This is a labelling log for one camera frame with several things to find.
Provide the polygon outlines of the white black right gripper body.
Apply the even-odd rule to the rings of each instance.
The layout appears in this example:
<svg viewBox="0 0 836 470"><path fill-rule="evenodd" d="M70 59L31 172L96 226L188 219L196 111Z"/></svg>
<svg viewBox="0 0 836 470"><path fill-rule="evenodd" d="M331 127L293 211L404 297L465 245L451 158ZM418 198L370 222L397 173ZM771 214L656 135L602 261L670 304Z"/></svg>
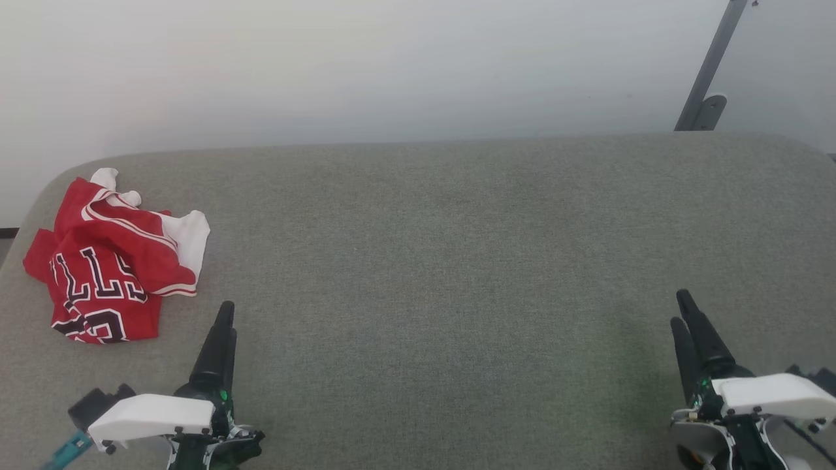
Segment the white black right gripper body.
<svg viewBox="0 0 836 470"><path fill-rule="evenodd" d="M834 455L815 435L834 425L834 374L804 375L797 366L764 377L705 377L692 407L694 469L809 469L779 451L770 431L787 426L833 466Z"/></svg>

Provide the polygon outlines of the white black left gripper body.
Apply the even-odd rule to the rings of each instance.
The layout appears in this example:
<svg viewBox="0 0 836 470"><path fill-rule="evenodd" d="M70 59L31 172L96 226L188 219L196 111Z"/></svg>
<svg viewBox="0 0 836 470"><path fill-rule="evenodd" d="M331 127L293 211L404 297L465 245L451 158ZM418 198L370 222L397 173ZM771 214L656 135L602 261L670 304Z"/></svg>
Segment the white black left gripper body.
<svg viewBox="0 0 836 470"><path fill-rule="evenodd" d="M122 384L115 393L88 393L88 437L99 452L179 435L208 435L212 443L234 437L226 392L185 384L172 395L137 394Z"/></svg>

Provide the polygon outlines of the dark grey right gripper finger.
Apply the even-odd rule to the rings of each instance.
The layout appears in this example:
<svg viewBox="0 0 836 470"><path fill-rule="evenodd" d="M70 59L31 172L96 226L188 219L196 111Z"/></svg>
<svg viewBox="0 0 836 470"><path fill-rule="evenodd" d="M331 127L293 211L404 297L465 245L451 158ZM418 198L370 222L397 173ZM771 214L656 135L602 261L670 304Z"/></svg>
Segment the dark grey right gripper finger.
<svg viewBox="0 0 836 470"><path fill-rule="evenodd" d="M737 368L737 362L707 315L699 309L690 292L686 289L678 290L677 304L680 311L678 318L686 322L695 340L703 378L731 377Z"/></svg>
<svg viewBox="0 0 836 470"><path fill-rule="evenodd" d="M677 367L682 393L687 407L699 407L703 372L696 350L696 343L683 319L671 318L671 333L674 341Z"/></svg>

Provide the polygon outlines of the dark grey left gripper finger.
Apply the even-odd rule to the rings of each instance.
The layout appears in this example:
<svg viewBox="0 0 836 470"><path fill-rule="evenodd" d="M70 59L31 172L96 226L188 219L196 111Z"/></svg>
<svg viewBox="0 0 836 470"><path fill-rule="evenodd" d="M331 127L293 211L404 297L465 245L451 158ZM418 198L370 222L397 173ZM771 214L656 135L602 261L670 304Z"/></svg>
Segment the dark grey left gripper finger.
<svg viewBox="0 0 836 470"><path fill-rule="evenodd" d="M234 328L235 304L224 301L192 368L190 384L197 388L224 390L226 344L230 328Z"/></svg>
<svg viewBox="0 0 836 470"><path fill-rule="evenodd" d="M235 328L230 328L226 344L226 360L224 367L224 390L226 393L232 393L233 389L235 353L237 344L238 332L236 332Z"/></svg>

